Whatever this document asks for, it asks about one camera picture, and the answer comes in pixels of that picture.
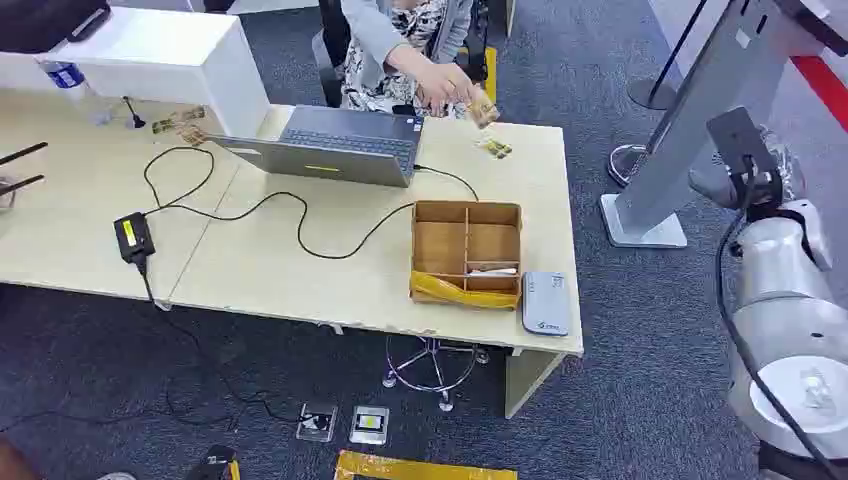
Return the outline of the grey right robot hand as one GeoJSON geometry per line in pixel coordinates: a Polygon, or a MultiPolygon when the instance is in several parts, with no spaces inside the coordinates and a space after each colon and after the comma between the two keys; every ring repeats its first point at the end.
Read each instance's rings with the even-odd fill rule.
{"type": "MultiPolygon", "coordinates": [[[[806,180],[797,157],[767,126],[760,125],[758,130],[762,142],[776,162],[777,171],[757,174],[751,205],[777,208],[787,202],[805,199],[806,180]]],[[[691,169],[688,183],[695,192],[723,208],[738,210],[742,206],[746,178],[733,180],[729,167],[719,153],[713,155],[712,164],[708,167],[691,169]]]]}

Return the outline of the person's right hand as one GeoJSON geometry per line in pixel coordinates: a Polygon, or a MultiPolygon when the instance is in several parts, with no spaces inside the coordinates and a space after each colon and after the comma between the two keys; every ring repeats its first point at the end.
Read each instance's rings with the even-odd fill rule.
{"type": "Polygon", "coordinates": [[[421,102],[433,116],[445,116],[449,105],[470,105],[474,100],[476,86],[456,63],[431,63],[414,77],[421,102]]]}

